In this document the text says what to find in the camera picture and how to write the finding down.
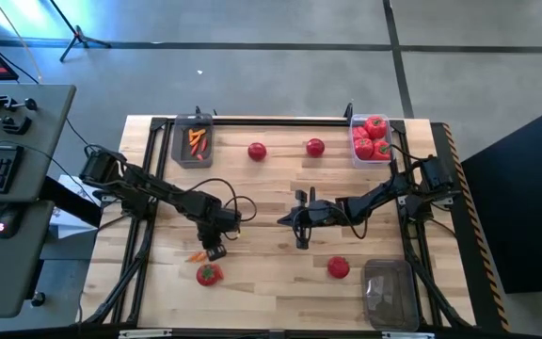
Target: computer mouse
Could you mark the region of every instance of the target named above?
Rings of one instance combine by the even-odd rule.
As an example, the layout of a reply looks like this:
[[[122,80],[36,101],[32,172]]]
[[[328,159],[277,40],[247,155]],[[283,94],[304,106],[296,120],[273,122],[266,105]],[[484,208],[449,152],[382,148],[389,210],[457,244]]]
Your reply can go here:
[[[18,233],[25,209],[24,203],[8,203],[0,210],[0,238],[9,239]]]

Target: wooden table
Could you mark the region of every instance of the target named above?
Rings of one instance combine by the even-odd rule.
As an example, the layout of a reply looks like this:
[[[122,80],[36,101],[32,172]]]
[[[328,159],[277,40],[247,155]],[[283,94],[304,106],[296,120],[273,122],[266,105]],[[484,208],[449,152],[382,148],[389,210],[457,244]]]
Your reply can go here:
[[[142,163],[151,118],[127,118],[120,151],[131,163]],[[405,120],[405,124],[413,155],[436,153],[429,121]],[[321,158],[305,155],[304,146],[312,137],[326,144]],[[211,168],[182,169],[169,157],[165,180],[187,188],[206,178],[221,177],[231,182],[238,195],[257,203],[258,216],[242,225],[238,240],[224,241],[229,254],[218,263],[225,280],[202,287],[195,281],[199,265],[185,262],[201,250],[196,225],[161,203],[139,327],[372,330],[362,312],[360,268],[372,258],[404,258],[395,203],[373,212],[364,240],[356,239],[347,227],[317,228],[308,250],[298,250],[292,229],[277,224],[295,206],[297,189],[308,191],[315,186],[318,199],[333,201],[361,195],[390,178],[388,167],[354,169],[347,140],[345,127],[216,126]],[[268,155],[261,163],[247,157],[247,146],[255,141],[267,147]],[[201,189],[224,202],[231,196],[220,183]],[[251,215],[248,202],[240,201],[238,207],[245,218]],[[108,207],[103,222],[116,217],[119,208]],[[438,209],[434,213],[436,220],[452,226],[449,213]],[[86,316],[96,310],[119,277],[128,227],[129,221],[120,222],[97,237],[82,297]],[[438,287],[459,314],[474,323],[456,240],[439,226],[428,223],[426,229]],[[344,256],[352,266],[343,280],[327,275],[327,260],[334,255]],[[421,282],[419,285],[423,314],[430,322],[427,293]],[[130,286],[125,313],[132,291]]]

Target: tomato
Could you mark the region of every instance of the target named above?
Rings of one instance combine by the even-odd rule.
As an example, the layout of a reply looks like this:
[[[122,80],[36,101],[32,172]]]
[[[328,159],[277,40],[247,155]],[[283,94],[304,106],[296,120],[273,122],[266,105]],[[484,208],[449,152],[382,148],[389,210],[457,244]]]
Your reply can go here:
[[[267,156],[267,149],[262,143],[254,142],[248,146],[248,155],[254,161],[261,161]]]
[[[391,145],[384,140],[377,141],[374,144],[372,160],[391,160]]]
[[[218,265],[202,265],[198,268],[198,272],[196,272],[196,280],[202,286],[214,285],[219,279],[223,279],[223,273]]]
[[[369,138],[369,133],[367,133],[365,127],[360,126],[353,128],[353,140],[357,141],[363,138]]]
[[[334,278],[342,279],[350,272],[350,265],[342,257],[333,257],[327,261],[327,272]]]
[[[386,122],[380,117],[369,117],[365,122],[365,129],[370,139],[383,138],[386,135]]]
[[[326,145],[318,138],[312,138],[307,143],[307,153],[312,157],[321,156],[326,149]]]
[[[369,160],[374,154],[374,143],[368,139],[359,139],[355,142],[355,154],[360,160]]]

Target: plastic container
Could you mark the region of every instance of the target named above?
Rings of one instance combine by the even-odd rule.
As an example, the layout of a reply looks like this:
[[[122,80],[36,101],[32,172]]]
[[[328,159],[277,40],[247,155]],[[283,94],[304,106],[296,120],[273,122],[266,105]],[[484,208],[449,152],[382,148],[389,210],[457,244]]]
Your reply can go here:
[[[192,146],[189,145],[189,130],[198,131],[206,129],[200,138],[198,151],[192,155]],[[202,141],[206,138],[206,149],[201,151]],[[182,114],[175,118],[173,124],[173,141],[170,157],[177,161],[184,169],[204,169],[213,165],[213,116],[206,113]]]
[[[350,120],[350,127],[348,128],[348,136],[350,137],[350,149],[353,154],[353,165],[357,169],[368,169],[376,165],[388,165],[391,162],[390,160],[361,160],[355,154],[355,141],[353,140],[353,128],[363,127],[367,119],[370,117],[380,117],[386,122],[386,135],[383,138],[373,140],[373,142],[376,142],[377,140],[384,140],[388,142],[389,144],[392,144],[391,125],[387,116],[382,115],[382,114],[355,114],[353,115],[353,117]],[[392,151],[392,148],[390,152],[391,152],[391,159],[393,159],[394,152]]]
[[[404,260],[369,260],[361,270],[365,317],[379,331],[420,326],[413,273]]]

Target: gray desk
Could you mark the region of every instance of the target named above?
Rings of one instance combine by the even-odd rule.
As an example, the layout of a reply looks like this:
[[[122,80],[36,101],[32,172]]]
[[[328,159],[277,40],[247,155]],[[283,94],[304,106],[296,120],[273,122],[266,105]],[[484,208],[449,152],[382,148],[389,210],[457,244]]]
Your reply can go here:
[[[64,122],[71,109],[76,87],[72,85],[17,85],[0,84],[0,95],[9,95],[21,103],[25,98],[37,101],[38,111],[19,108],[16,112],[0,109],[0,117],[23,115],[33,120],[23,136],[4,132],[0,125],[0,140],[19,142],[36,148],[49,156],[54,155]],[[51,160],[33,150],[24,150],[22,162],[16,172],[8,194],[0,194],[0,202],[33,202],[40,194]]]
[[[0,317],[20,312],[53,211],[53,202],[30,204],[18,233],[10,239],[0,238]]]

